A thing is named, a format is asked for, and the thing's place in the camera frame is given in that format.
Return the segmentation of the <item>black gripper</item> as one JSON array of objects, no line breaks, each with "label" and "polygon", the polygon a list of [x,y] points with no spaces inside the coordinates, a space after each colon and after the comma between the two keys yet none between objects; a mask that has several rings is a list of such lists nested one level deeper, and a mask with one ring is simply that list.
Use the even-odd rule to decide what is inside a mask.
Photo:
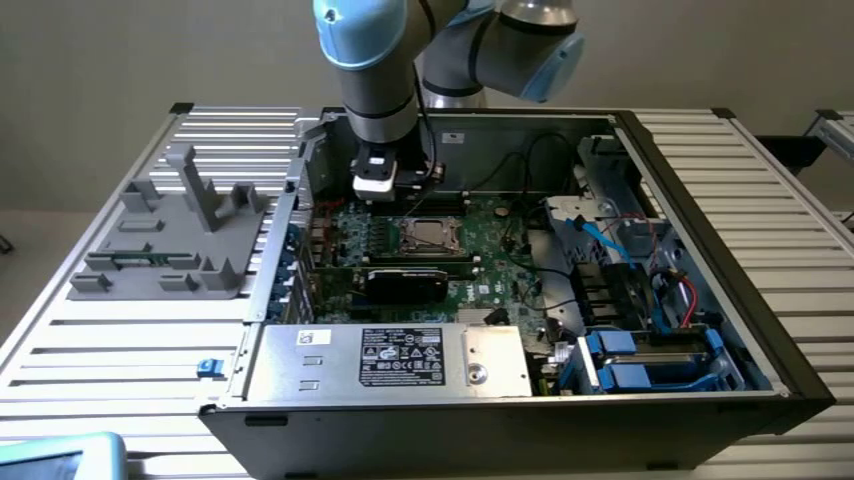
[{"label": "black gripper", "polygon": [[402,191],[422,191],[441,185],[446,179],[446,164],[440,162],[426,170],[398,170],[394,188]]}]

